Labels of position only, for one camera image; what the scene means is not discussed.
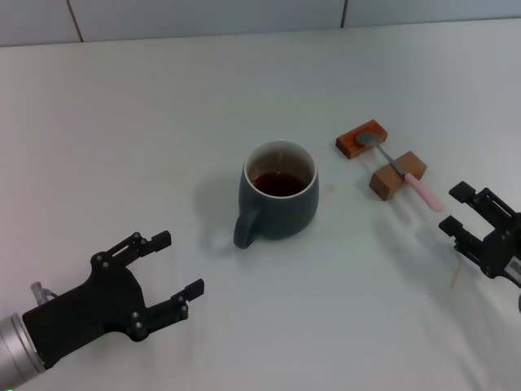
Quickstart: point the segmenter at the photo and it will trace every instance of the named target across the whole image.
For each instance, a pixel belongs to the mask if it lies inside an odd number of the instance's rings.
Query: metal cylinder
[[[21,317],[0,320],[0,390],[19,387],[45,371]]]

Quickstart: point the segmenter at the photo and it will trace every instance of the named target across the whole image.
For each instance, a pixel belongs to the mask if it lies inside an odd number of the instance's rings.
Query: tea
[[[300,193],[308,184],[291,174],[276,172],[258,176],[253,180],[253,186],[270,196],[287,197]]]

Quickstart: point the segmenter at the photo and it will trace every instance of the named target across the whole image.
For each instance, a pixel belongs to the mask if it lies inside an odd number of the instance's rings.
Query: white table
[[[148,305],[203,278],[190,318],[140,344],[113,333],[26,390],[516,390],[518,289],[458,257],[448,190],[521,209],[521,21],[0,50],[0,315],[82,283],[134,231],[173,246],[130,269]],[[375,118],[446,209],[368,188],[383,158],[335,138]],[[319,167],[313,223],[233,246],[243,159],[288,138]]]

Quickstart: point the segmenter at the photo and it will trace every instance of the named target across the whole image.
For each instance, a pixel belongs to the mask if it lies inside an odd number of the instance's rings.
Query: mug
[[[287,194],[293,189],[298,192]],[[261,144],[244,162],[234,243],[247,248],[258,235],[294,235],[313,220],[317,206],[317,166],[311,155],[287,140]]]

